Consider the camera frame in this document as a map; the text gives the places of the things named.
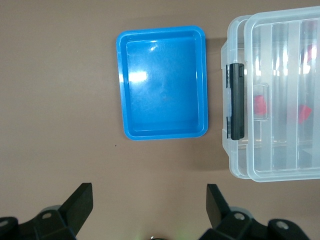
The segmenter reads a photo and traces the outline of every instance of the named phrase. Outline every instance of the clear plastic storage box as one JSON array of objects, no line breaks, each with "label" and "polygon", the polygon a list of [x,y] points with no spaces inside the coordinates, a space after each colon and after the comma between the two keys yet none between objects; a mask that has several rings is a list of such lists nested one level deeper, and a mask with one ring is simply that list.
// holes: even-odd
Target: clear plastic storage box
[{"label": "clear plastic storage box", "polygon": [[221,49],[223,148],[257,182],[320,178],[320,7],[231,22]]}]

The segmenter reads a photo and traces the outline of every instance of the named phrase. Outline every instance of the black latch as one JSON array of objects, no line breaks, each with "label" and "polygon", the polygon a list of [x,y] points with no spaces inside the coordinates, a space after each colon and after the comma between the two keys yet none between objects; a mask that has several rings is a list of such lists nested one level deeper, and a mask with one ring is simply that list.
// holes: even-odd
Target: black latch
[{"label": "black latch", "polygon": [[245,66],[242,63],[229,65],[231,89],[230,134],[232,140],[245,137]]}]

